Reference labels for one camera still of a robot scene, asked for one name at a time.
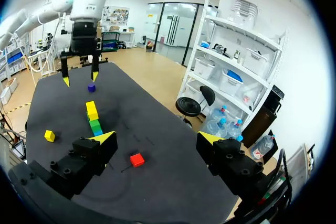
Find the tan floor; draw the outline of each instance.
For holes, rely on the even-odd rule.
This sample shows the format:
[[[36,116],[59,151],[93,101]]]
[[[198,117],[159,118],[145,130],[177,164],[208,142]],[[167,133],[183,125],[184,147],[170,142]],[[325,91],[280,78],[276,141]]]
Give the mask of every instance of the tan floor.
[[[103,58],[108,58],[109,62],[113,61],[144,90],[174,114],[180,114],[175,107],[175,101],[185,74],[185,67],[164,56],[152,52],[147,53],[144,49],[140,48],[104,53]],[[60,67],[59,60],[55,62],[55,66],[56,68]],[[81,67],[79,64],[79,57],[68,59],[68,66]],[[34,76],[36,80],[41,78],[39,73],[35,73]],[[10,111],[20,105],[31,102],[35,90],[31,73],[27,70],[15,74],[13,78],[17,79],[18,86],[10,98],[10,101],[4,106],[5,111]],[[29,108],[30,106],[25,106],[8,114],[8,117],[13,124],[13,129],[16,132],[24,131]],[[193,129],[198,131],[201,126],[201,121],[198,118],[189,119],[193,124]],[[271,159],[265,165],[264,173],[268,174],[273,170],[275,164],[275,159]],[[233,212],[239,203],[240,200],[237,202],[228,218],[234,216]]]

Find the red cube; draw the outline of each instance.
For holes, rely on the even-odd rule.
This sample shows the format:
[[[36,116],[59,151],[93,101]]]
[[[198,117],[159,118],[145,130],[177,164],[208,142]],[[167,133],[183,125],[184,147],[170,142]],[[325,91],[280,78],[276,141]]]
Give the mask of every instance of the red cube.
[[[134,167],[141,166],[145,163],[145,160],[140,153],[131,156],[131,163]]]

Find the purple cube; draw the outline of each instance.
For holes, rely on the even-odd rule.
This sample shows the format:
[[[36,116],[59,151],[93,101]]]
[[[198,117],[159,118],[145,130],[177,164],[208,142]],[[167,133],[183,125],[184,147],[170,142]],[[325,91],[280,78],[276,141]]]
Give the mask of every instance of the purple cube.
[[[96,85],[94,85],[94,84],[90,84],[90,85],[88,86],[88,89],[89,89],[90,92],[95,92],[95,90],[96,90]]]

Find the glass door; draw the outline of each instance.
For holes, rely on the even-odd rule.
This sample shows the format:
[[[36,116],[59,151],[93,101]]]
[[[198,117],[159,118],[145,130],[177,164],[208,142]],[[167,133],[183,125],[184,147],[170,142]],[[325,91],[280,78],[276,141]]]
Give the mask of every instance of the glass door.
[[[155,44],[157,30],[160,24],[160,17],[163,4],[148,4],[144,25],[144,35],[146,36],[146,45],[148,41]]]
[[[197,5],[166,3],[156,42],[156,52],[182,64]]]

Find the glass wall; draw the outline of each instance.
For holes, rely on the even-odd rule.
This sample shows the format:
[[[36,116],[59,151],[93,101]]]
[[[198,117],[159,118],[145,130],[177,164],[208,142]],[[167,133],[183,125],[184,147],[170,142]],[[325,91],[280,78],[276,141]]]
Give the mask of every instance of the glass wall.
[[[144,25],[146,43],[153,42],[155,52],[188,66],[203,8],[204,5],[193,3],[148,4]],[[207,14],[216,16],[217,13],[208,7]],[[209,41],[210,33],[205,27],[200,41]]]
[[[157,53],[182,64],[196,10],[196,4],[164,4],[159,36],[156,43]]]
[[[147,6],[146,18],[144,24],[144,35],[146,44],[150,40],[155,43],[156,33],[158,32],[163,3],[149,4]]]

